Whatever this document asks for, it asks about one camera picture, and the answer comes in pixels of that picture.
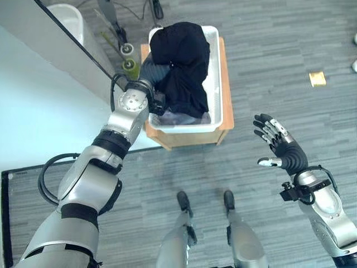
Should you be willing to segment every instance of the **white shoe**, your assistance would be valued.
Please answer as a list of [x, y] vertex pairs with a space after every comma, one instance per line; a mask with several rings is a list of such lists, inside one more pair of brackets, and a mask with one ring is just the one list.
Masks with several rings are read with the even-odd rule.
[[357, 60], [354, 63], [352, 63], [351, 67], [352, 67], [353, 71], [355, 71], [357, 73]]

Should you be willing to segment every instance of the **white plastic basket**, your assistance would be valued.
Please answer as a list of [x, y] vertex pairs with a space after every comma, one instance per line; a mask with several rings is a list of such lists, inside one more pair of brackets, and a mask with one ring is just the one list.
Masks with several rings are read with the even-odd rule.
[[[151, 37], [160, 28], [154, 28], [149, 33], [149, 43]], [[149, 124], [156, 130], [165, 133], [201, 133], [213, 132], [223, 122], [223, 100], [222, 100], [222, 82], [221, 82], [221, 61], [219, 53], [218, 30], [213, 26], [202, 26], [203, 33], [210, 44], [210, 61], [208, 66], [208, 75], [202, 85], [207, 94], [207, 102], [210, 124], [201, 125], [161, 125], [158, 115], [150, 113]]]

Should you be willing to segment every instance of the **black garment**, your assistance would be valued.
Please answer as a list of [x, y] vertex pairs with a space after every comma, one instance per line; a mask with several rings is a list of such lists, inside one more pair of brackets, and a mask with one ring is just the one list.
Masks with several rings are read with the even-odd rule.
[[173, 113], [201, 118], [208, 112], [202, 82], [208, 74], [210, 45], [201, 26], [179, 22], [158, 30], [150, 42], [155, 64], [169, 64], [170, 72], [155, 85]]

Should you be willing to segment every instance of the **wooden crate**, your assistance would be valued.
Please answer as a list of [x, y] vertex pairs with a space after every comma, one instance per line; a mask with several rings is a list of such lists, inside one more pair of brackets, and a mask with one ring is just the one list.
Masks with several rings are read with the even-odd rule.
[[[152, 128], [148, 120], [145, 123], [147, 137], [156, 141], [166, 150], [171, 151], [173, 147], [215, 143], [220, 145], [228, 132], [234, 128], [234, 117], [232, 101], [230, 97], [230, 87], [228, 78], [228, 67], [225, 55], [224, 40], [219, 38], [219, 50], [221, 61], [222, 97], [223, 97], [223, 122], [213, 132], [205, 133], [164, 133], [161, 130]], [[141, 45], [141, 59], [144, 61], [149, 54], [149, 45]]]

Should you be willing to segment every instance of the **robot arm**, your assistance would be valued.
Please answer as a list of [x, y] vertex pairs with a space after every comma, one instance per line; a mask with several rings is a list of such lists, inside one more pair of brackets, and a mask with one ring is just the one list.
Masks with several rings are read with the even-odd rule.
[[152, 85], [167, 66], [147, 63], [139, 81], [130, 82], [121, 94], [108, 123], [84, 149], [63, 177], [57, 208], [40, 225], [17, 268], [97, 268], [98, 215], [113, 207], [122, 183], [117, 174], [129, 148], [138, 137], [149, 111], [162, 108]]
[[[308, 216], [315, 235], [337, 267], [357, 267], [357, 229], [342, 208], [337, 187], [329, 171], [321, 166], [309, 167], [307, 157], [290, 133], [267, 114], [255, 116], [253, 124], [276, 155], [258, 160], [262, 166], [285, 169], [291, 177], [283, 183], [281, 196], [285, 201], [299, 200], [299, 206]], [[321, 180], [311, 170], [327, 172], [330, 180]]]

